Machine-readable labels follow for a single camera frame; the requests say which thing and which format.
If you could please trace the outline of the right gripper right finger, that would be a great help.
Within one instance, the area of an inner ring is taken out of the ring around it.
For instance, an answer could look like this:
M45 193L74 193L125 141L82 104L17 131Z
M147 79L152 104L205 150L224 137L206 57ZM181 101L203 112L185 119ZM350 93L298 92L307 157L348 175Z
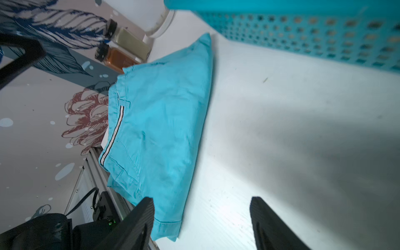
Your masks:
M261 197L252 198L250 215L258 250L309 249Z

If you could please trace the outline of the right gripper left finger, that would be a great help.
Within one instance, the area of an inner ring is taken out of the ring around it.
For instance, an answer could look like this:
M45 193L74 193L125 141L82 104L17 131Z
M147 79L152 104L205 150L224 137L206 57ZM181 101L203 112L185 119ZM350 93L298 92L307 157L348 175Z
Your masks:
M154 223L153 199L132 205L120 196L101 196L94 204L94 250L148 250Z

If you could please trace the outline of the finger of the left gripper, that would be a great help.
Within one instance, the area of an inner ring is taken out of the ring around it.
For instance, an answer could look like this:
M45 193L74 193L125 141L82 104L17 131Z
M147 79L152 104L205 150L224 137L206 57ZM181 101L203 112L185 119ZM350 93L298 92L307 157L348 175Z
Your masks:
M12 62L1 67L1 90L46 56L44 47L35 39L13 34L1 34L1 45L15 47L23 51Z

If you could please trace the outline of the teal pants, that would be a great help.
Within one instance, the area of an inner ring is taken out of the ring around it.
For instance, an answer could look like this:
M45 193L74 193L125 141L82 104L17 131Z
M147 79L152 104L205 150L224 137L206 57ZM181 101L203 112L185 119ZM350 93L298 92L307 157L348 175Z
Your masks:
M212 84L209 33L156 61L124 68L108 91L107 185L137 205L153 199L152 240L176 241Z

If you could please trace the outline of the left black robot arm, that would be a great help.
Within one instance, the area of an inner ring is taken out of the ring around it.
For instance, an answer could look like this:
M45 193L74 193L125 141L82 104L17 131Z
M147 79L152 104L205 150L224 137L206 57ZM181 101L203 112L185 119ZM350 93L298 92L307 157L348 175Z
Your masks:
M2 34L1 45L19 47L22 56L1 68L1 88L46 56L41 43L18 35ZM45 214L1 234L2 250L99 250L119 222L103 219L76 227L62 214Z

